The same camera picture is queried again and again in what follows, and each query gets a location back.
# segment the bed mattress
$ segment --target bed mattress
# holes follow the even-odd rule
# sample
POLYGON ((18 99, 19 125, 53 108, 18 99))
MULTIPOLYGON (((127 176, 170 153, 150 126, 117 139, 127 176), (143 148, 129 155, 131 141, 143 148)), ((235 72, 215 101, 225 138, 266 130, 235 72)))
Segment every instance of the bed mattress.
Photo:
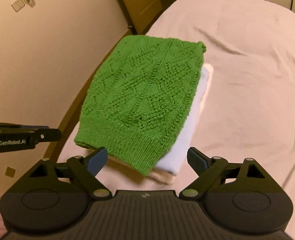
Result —
MULTIPOLYGON (((295 240, 295 13, 264 0, 177 0, 147 35, 205 43, 214 75, 191 146, 229 162, 255 158, 294 203, 286 232, 295 240)), ((76 133, 59 161, 86 154, 76 133)), ((165 186, 109 161, 97 178, 112 192, 179 193, 197 175, 185 162, 165 186)))

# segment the wooden door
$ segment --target wooden door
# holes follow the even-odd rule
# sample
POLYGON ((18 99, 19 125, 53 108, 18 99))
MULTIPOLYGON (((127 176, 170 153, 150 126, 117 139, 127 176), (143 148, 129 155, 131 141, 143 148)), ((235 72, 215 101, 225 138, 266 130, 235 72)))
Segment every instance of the wooden door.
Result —
POLYGON ((138 34, 162 10, 161 0, 123 0, 138 34))

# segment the light switch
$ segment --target light switch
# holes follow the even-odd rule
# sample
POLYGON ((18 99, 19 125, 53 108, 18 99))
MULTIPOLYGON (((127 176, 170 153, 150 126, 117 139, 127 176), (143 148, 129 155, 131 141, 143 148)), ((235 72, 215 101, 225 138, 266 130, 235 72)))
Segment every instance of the light switch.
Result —
POLYGON ((14 3, 12 3, 12 7, 16 12, 18 12, 24 6, 25 6, 25 3, 23 2, 23 0, 16 0, 14 3))

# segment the folded towel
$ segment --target folded towel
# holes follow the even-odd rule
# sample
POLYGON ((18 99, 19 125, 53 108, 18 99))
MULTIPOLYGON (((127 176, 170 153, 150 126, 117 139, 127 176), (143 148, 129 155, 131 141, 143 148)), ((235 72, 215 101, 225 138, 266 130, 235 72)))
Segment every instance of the folded towel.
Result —
MULTIPOLYGON (((202 66, 201 79, 184 126, 170 151, 166 153, 152 168, 149 173, 149 177, 166 184, 172 184, 174 182, 182 164, 186 160, 193 134, 198 125, 200 115, 203 111, 206 98, 209 93, 212 76, 213 67, 210 64, 205 63, 202 66)), ((130 165, 112 156, 109 156, 109 158, 115 162, 130 167, 130 165)))
POLYGON ((104 146, 148 175, 187 119, 205 51, 202 42, 123 38, 94 76, 75 143, 104 146))

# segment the logo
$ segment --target logo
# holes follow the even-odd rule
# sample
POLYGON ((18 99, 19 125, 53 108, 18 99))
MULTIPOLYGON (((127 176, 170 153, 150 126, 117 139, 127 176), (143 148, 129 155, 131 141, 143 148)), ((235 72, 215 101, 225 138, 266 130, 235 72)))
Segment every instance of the logo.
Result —
POLYGON ((8 140, 6 142, 0 141, 0 146, 18 145, 18 144, 26 144, 26 139, 17 140, 17 141, 8 140))
POLYGON ((150 194, 148 194, 148 193, 144 193, 143 195, 141 195, 141 197, 143 197, 143 198, 148 198, 150 196, 150 194))

